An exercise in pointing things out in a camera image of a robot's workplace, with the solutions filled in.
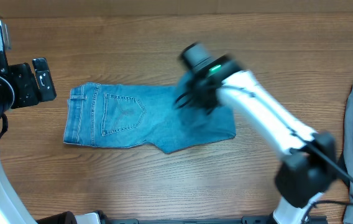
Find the light blue denim jeans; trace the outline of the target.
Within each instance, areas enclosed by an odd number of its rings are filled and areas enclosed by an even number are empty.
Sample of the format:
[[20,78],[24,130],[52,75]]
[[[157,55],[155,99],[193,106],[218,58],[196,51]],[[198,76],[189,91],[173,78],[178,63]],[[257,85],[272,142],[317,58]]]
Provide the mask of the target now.
[[178,109],[175,100],[191,78],[175,86],[85,83],[70,92],[65,144],[130,148],[152,144],[166,154],[191,146],[233,139],[234,115],[228,107],[211,113]]

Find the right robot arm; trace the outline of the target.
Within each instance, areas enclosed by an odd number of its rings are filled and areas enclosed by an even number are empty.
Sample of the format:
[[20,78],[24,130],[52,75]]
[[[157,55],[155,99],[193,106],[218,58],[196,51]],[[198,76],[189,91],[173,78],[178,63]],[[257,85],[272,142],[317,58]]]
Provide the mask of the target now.
[[[331,203],[322,196],[336,179],[353,184],[353,177],[337,164],[334,136],[318,133],[294,117],[229,55],[214,58],[195,42],[181,52],[180,61],[191,78],[175,101],[179,108],[211,114],[228,106],[240,112],[282,162],[275,177],[281,195],[277,208],[270,215],[244,216],[242,222],[326,223],[326,218],[311,217],[310,211]],[[345,204],[353,206],[353,201]]]

